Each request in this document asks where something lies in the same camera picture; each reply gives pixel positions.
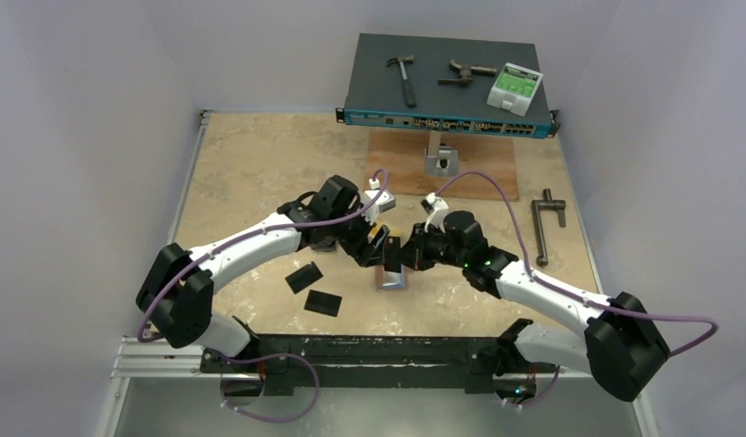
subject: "wooden block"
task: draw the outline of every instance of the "wooden block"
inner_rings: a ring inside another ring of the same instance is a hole
[[[485,172],[498,181],[510,200],[520,199],[512,139],[443,133],[442,142],[458,150],[461,171]],[[389,190],[395,195],[419,196],[438,190],[449,178],[425,175],[424,157],[428,144],[428,132],[371,132],[367,145],[365,177],[371,178],[376,169],[386,168],[389,170]],[[472,176],[457,180],[443,196],[500,199],[496,189],[488,181]]]

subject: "cable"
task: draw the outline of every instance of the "cable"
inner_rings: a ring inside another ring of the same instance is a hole
[[[152,302],[150,302],[147,310],[145,310],[145,313],[142,314],[142,319],[139,321],[139,327],[137,331],[137,340],[141,343],[150,343],[152,341],[163,339],[163,335],[158,333],[156,335],[150,336],[148,338],[145,338],[143,332],[147,329],[148,323],[150,321],[150,318],[153,315],[153,312],[156,310],[160,302],[163,300],[164,297],[169,293],[169,291],[179,282],[180,279],[184,278],[185,275],[187,275],[191,270],[198,267],[201,263],[209,259],[209,255],[219,255],[223,250],[230,248],[231,246],[235,246],[236,244],[241,243],[242,241],[246,239],[250,239],[256,235],[260,235],[263,232],[271,232],[273,230],[280,230],[280,229],[306,229],[306,228],[320,228],[324,226],[335,226],[338,224],[341,224],[345,221],[349,221],[351,219],[356,219],[357,217],[364,214],[367,209],[370,209],[375,202],[378,200],[378,198],[383,194],[383,192],[386,190],[386,187],[389,185],[389,172],[386,171],[385,168],[378,168],[375,170],[375,173],[373,173],[373,179],[377,178],[379,174],[383,173],[383,184],[381,184],[380,189],[378,189],[378,192],[375,193],[375,196],[367,203],[365,203],[360,209],[357,209],[353,213],[343,216],[340,218],[334,218],[332,220],[323,220],[323,221],[313,221],[310,223],[285,223],[280,225],[270,225],[265,227],[265,229],[253,229],[249,232],[245,232],[238,237],[234,239],[229,239],[228,241],[225,241],[224,243],[220,244],[218,247],[211,250],[209,253],[202,254],[200,257],[195,259],[194,261],[190,262],[187,266],[185,266],[184,269],[180,270],[177,275],[174,276],[169,282],[166,283],[166,285],[163,286],[163,288],[160,290],[158,295],[156,295],[155,299],[153,299]]]
[[[303,202],[306,198],[309,198],[316,194],[316,191],[306,191],[298,196],[298,198],[295,199],[296,202]]]
[[[549,384],[547,384],[547,387],[546,387],[546,388],[545,388],[545,389],[544,389],[544,390],[543,390],[543,391],[541,392],[541,394],[539,394],[538,396],[536,396],[536,397],[535,397],[534,399],[532,399],[532,400],[531,400],[530,402],[526,402],[525,404],[523,404],[523,403],[519,404],[519,405],[520,405],[520,407],[523,407],[523,408],[531,408],[531,407],[533,407],[534,405],[536,405],[536,404],[538,404],[538,403],[542,402],[542,401],[544,400],[544,398],[545,398],[545,397],[546,397],[546,396],[547,396],[547,395],[548,395],[548,394],[549,394],[549,393],[550,393],[550,392],[552,391],[552,389],[553,389],[553,388],[555,387],[555,382],[557,382],[557,377],[558,377],[559,375],[560,375],[560,366],[557,366],[557,367],[555,368],[555,373],[553,373],[553,374],[552,374],[552,381],[550,381],[550,382],[549,382]]]
[[[238,237],[234,239],[229,239],[228,241],[225,241],[224,243],[220,244],[218,247],[213,249],[209,253],[205,253],[195,259],[194,261],[190,262],[187,266],[185,266],[184,269],[180,270],[177,275],[174,276],[169,282],[166,283],[166,285],[163,286],[163,288],[158,292],[155,299],[153,299],[152,302],[150,302],[148,308],[145,310],[145,313],[142,315],[141,320],[139,321],[139,327],[137,331],[137,340],[141,343],[149,343],[152,341],[163,339],[163,335],[158,333],[156,335],[152,335],[148,338],[144,336],[144,332],[147,329],[148,323],[150,321],[150,318],[152,317],[153,312],[158,307],[160,302],[163,300],[164,297],[169,293],[169,291],[179,282],[180,279],[184,278],[185,275],[187,275],[191,270],[195,269],[197,266],[199,266],[201,263],[209,259],[210,255],[219,255],[223,250],[228,249],[236,244],[241,243],[242,241],[246,239],[250,239],[256,235],[260,235],[264,232],[271,232],[273,230],[279,230],[279,229],[306,229],[306,228],[319,228],[324,226],[335,226],[340,223],[343,223],[345,221],[349,221],[351,219],[356,219],[357,217],[364,214],[367,209],[370,209],[375,202],[378,200],[378,198],[385,192],[386,188],[389,185],[389,172],[385,168],[378,168],[375,170],[375,173],[373,173],[373,179],[377,179],[378,175],[383,173],[383,183],[380,186],[380,189],[378,189],[378,192],[373,196],[373,198],[362,205],[360,209],[357,209],[353,213],[343,216],[340,218],[334,218],[332,220],[323,220],[323,221],[314,221],[310,223],[287,223],[287,224],[280,224],[280,225],[271,225],[265,227],[265,229],[253,229],[250,232],[245,232]],[[223,392],[223,406],[227,406],[228,408],[231,408],[235,412],[239,412],[241,414],[244,414],[246,416],[251,417],[252,419],[257,419],[259,421],[263,422],[273,422],[273,423],[284,423],[284,422],[290,422],[294,421],[296,419],[301,418],[305,414],[307,414],[311,408],[313,408],[313,405],[316,403],[316,400],[319,399],[319,375],[316,373],[316,370],[311,366],[311,364],[305,360],[303,357],[293,355],[290,353],[276,353],[272,355],[266,355],[264,357],[259,357],[253,360],[235,360],[231,357],[227,357],[223,354],[220,354],[221,357],[223,357],[224,360],[226,360],[229,363],[232,364],[250,364],[255,362],[262,362],[267,361],[272,358],[279,358],[281,356],[289,357],[292,359],[295,359],[297,361],[300,361],[303,365],[305,365],[309,371],[311,371],[311,374],[313,376],[313,382],[314,382],[314,389],[315,392],[313,394],[313,397],[311,399],[311,402],[309,402],[308,406],[298,414],[295,414],[293,416],[284,417],[284,418],[272,418],[272,417],[266,417],[266,416],[260,416],[259,414],[255,414],[253,412],[247,412],[239,407],[233,407],[230,405],[230,403],[224,399],[224,392]]]
[[[523,265],[526,268],[526,273],[529,278],[534,280],[536,283],[543,285],[544,287],[547,287],[550,290],[553,290],[556,293],[559,293],[563,296],[566,296],[568,298],[571,298],[573,300],[582,301],[581,296],[579,296],[576,293],[573,293],[571,291],[565,290],[560,288],[558,285],[555,285],[553,283],[547,282],[544,279],[541,279],[538,277],[538,275],[534,274],[533,269],[531,268],[530,260],[528,259],[528,250],[526,249],[526,244],[523,242],[523,234],[520,232],[520,226],[517,224],[517,216],[515,215],[515,211],[512,210],[512,204],[509,203],[509,198],[507,198],[504,189],[501,188],[500,185],[498,185],[498,182],[496,182],[493,178],[488,176],[486,173],[483,173],[481,171],[465,171],[463,173],[459,173],[458,175],[455,175],[450,180],[445,182],[444,185],[440,189],[438,189],[434,194],[436,196],[440,196],[443,191],[445,191],[446,188],[450,187],[454,182],[456,182],[459,178],[463,178],[464,176],[468,175],[477,175],[481,178],[484,178],[498,191],[498,194],[501,195],[501,198],[504,200],[504,203],[506,205],[506,210],[509,211],[509,217],[512,219],[512,226],[515,228],[515,234],[517,235],[517,243],[520,245],[520,250],[523,252]],[[676,322],[698,322],[698,323],[708,323],[710,324],[710,328],[697,337],[696,339],[684,344],[683,346],[678,347],[677,349],[670,352],[671,357],[675,357],[677,355],[681,355],[681,353],[688,351],[689,349],[701,344],[705,340],[709,339],[713,336],[713,334],[716,333],[717,330],[719,330],[719,325],[716,323],[716,321],[710,317],[701,317],[701,316],[677,316],[677,315],[668,315],[668,314],[648,314],[645,312],[637,312],[637,311],[630,311],[630,310],[623,310],[621,308],[614,308],[609,305],[604,305],[601,303],[594,302],[592,300],[588,300],[584,302],[585,305],[597,308],[603,311],[612,312],[614,314],[618,314],[620,316],[625,317],[632,317],[636,319],[643,319],[643,320],[657,320],[657,321],[676,321]],[[528,402],[526,404],[526,407],[531,407],[533,405],[536,405],[537,403],[541,402],[541,400],[549,394],[552,387],[555,385],[555,381],[557,380],[557,375],[560,373],[560,367],[556,369],[555,376],[553,377],[552,381],[549,383],[547,388],[541,393],[541,395],[536,396],[536,398]]]
[[[222,397],[222,404],[220,407],[227,407],[231,409],[233,412],[237,412],[238,414],[242,414],[247,417],[251,417],[252,419],[267,422],[267,423],[286,423],[286,422],[292,422],[300,419],[302,416],[308,414],[308,412],[313,408],[314,405],[316,405],[316,401],[319,400],[319,374],[316,372],[316,369],[311,366],[311,364],[301,357],[300,355],[295,355],[293,353],[274,353],[272,355],[265,355],[262,357],[258,357],[252,360],[235,360],[230,357],[226,357],[225,355],[222,355],[222,359],[225,360],[229,364],[254,364],[254,363],[261,363],[265,362],[267,360],[273,360],[275,358],[285,357],[290,358],[292,360],[299,361],[302,365],[304,365],[310,372],[311,376],[313,377],[313,396],[311,397],[311,401],[308,402],[308,405],[305,406],[305,408],[302,409],[297,414],[293,414],[292,416],[286,416],[286,417],[268,417],[268,416],[262,416],[260,414],[257,414],[255,412],[248,412],[242,408],[239,408],[235,405],[230,404],[230,402],[225,399],[225,381],[220,381],[220,396]]]

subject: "white wall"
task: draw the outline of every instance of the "white wall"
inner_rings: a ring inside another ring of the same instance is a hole
[[[361,32],[535,43],[558,108],[618,3],[145,0],[194,102],[248,111],[342,106]]]
[[[138,1],[0,1],[0,435],[92,435],[197,123]]]
[[[746,0],[624,0],[561,115],[605,290],[721,325],[649,385],[663,435],[746,436]]]

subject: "black metal base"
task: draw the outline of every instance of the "black metal base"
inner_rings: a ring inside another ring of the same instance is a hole
[[[530,363],[507,358],[516,351],[494,337],[392,337],[260,334],[258,351],[238,358],[278,352],[304,357],[316,369],[322,387],[463,389],[467,394],[493,393],[504,383],[494,376],[527,374]],[[257,373],[257,365],[231,366],[206,351],[200,371]],[[538,373],[551,373],[538,363]],[[292,395],[295,387],[312,387],[311,373],[294,360],[270,360],[264,367],[266,396]],[[510,385],[512,391],[516,385]]]

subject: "wooden board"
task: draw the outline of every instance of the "wooden board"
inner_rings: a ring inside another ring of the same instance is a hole
[[[268,217],[281,203],[320,188],[333,174],[361,187],[370,131],[335,123],[332,114],[213,113],[182,209],[177,242],[192,248],[239,232]],[[542,188],[551,187],[568,204],[568,226],[558,228],[554,213],[544,218],[553,227],[547,233],[552,250],[545,273],[595,291],[588,245],[576,226],[579,219],[557,139],[515,138],[515,146],[520,200],[512,208],[523,240],[533,251],[537,239],[530,202],[541,198]],[[289,159],[276,162],[274,156]],[[407,236],[413,223],[425,219],[418,203],[422,198],[399,196],[396,208],[379,219]],[[447,201],[452,210],[472,211],[491,244],[519,253],[499,201]],[[337,318],[303,310],[307,291],[293,294],[284,281],[312,261],[324,274],[313,287],[343,297]],[[407,280],[408,290],[377,290],[372,270],[360,269],[342,250],[304,249],[241,275],[215,295],[214,309],[248,321],[257,332],[283,334],[486,337],[498,336],[517,319],[557,326],[528,307],[477,292],[456,269],[437,267],[410,274]]]
[[[483,171],[501,184],[510,200],[520,198],[512,139],[443,133],[442,142],[458,150],[461,171]],[[427,132],[373,131],[368,140],[364,174],[370,178],[377,168],[389,170],[389,189],[395,195],[425,195],[436,191],[448,178],[425,175],[424,156],[428,144]],[[444,196],[499,199],[496,190],[481,178],[459,179]]]

